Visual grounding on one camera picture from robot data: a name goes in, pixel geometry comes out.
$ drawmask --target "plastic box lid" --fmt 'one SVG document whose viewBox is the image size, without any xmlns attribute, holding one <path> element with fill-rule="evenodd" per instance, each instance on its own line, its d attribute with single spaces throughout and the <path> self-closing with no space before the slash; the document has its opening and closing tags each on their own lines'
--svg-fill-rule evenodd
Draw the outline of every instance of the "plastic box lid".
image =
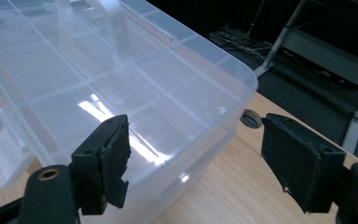
<svg viewBox="0 0 358 224">
<path fill-rule="evenodd" d="M 256 77 L 146 1 L 120 1 L 127 55 L 122 36 L 112 45 L 98 7 L 67 3 L 0 0 L 0 187 L 33 157 L 68 165 L 103 120 L 127 114 L 124 208 L 84 219 L 147 223 L 234 135 Z"/>
</svg>

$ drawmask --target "floor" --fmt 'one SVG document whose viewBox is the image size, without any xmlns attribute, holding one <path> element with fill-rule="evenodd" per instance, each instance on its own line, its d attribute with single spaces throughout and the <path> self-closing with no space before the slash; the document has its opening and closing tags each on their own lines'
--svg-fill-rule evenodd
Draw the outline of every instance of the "floor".
<svg viewBox="0 0 358 224">
<path fill-rule="evenodd" d="M 229 25 L 207 38 L 252 69 L 264 61 L 271 47 Z M 351 116 L 358 111 L 358 88 L 286 49 L 280 50 L 273 63 L 259 79 L 257 91 L 341 145 Z M 354 154 L 358 157 L 358 144 Z"/>
</svg>

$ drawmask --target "cable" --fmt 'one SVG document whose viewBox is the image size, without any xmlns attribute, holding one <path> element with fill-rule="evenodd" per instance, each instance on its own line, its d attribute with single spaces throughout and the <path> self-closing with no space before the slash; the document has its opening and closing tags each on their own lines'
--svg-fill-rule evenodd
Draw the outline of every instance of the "cable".
<svg viewBox="0 0 358 224">
<path fill-rule="evenodd" d="M 225 41 L 230 41 L 230 42 L 234 42 L 236 44 L 241 44 L 241 45 L 245 45 L 244 43 L 240 43 L 239 41 L 247 41 L 250 42 L 250 44 L 246 44 L 246 46 L 252 46 L 254 44 L 254 41 L 251 41 L 247 38 L 237 38 L 234 39 L 232 38 L 232 33 L 230 32 L 226 32 L 226 31 L 216 31 L 216 32 L 210 32 L 210 35 L 212 35 L 213 37 L 216 38 L 223 38 Z"/>
<path fill-rule="evenodd" d="M 345 20 L 340 25 L 336 26 L 334 29 L 330 30 L 329 32 L 325 33 L 324 35 L 318 36 L 318 38 L 322 39 L 322 38 L 326 37 L 327 35 L 334 33 L 335 31 L 339 30 L 341 27 L 343 27 L 346 23 L 348 23 L 351 20 L 353 20 L 353 18 L 349 18 L 349 19 Z"/>
<path fill-rule="evenodd" d="M 265 60 L 265 58 L 264 58 L 260 53 L 258 53 L 257 51 L 259 51 L 259 50 L 264 50 L 264 49 L 271 49 L 271 47 L 263 47 L 263 48 L 251 49 L 251 48 L 248 48 L 248 46 L 243 45 L 242 43 L 238 43 L 238 42 L 236 42 L 236 41 L 232 41 L 232 40 L 230 40 L 230 39 L 228 39 L 228 38 L 221 37 L 221 36 L 215 35 L 215 34 L 213 34 L 213 33 L 210 33 L 210 34 L 209 34 L 209 37 L 214 37 L 214 38 L 216 38 L 216 39 L 222 40 L 222 41 L 228 43 L 229 45 L 231 45 L 231 47 L 233 47 L 234 49 L 238 49 L 238 50 L 240 50 L 240 51 L 244 51 L 244 50 L 250 51 L 250 52 L 252 52 L 253 54 L 255 54 L 256 56 L 258 56 L 258 57 L 260 57 L 261 59 L 263 59 L 263 60 Z"/>
<path fill-rule="evenodd" d="M 234 36 L 236 36 L 236 37 L 239 37 L 239 40 L 248 40 L 248 41 L 251 41 L 250 38 L 244 37 L 244 36 L 242 36 L 242 35 L 234 34 L 234 33 L 230 32 L 230 31 L 226 31 L 226 30 L 220 30 L 220 31 L 225 32 L 226 34 L 229 34 L 229 35 L 234 35 Z"/>
<path fill-rule="evenodd" d="M 298 25 L 298 26 L 296 26 L 295 28 L 302 28 L 302 27 L 304 27 L 304 26 L 311 25 L 311 24 L 313 24 L 313 23 L 315 23 L 315 22 L 317 22 L 317 21 L 320 21 L 320 20 L 324 19 L 325 17 L 329 16 L 329 15 L 332 14 L 334 11 L 335 11 L 335 10 L 332 9 L 332 10 L 330 10 L 328 13 L 326 13 L 326 14 L 324 14 L 324 15 L 318 17 L 318 18 L 316 18 L 315 20 L 310 21 L 310 22 L 307 22 L 307 23 L 302 24 L 302 25 Z"/>
</svg>

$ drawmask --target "table surface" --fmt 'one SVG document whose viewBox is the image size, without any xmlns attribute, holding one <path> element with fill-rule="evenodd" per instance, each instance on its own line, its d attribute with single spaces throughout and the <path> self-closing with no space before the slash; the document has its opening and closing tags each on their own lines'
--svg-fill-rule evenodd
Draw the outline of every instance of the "table surface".
<svg viewBox="0 0 358 224">
<path fill-rule="evenodd" d="M 261 117 L 290 114 L 256 93 L 247 106 Z M 335 223 L 337 206 L 329 214 L 304 214 L 260 156 L 264 128 L 250 129 L 239 122 L 227 147 L 157 221 L 164 223 Z M 358 159 L 348 154 L 347 167 Z M 28 176 L 40 168 L 30 166 L 13 187 L 0 189 L 0 206 L 22 196 Z"/>
</svg>

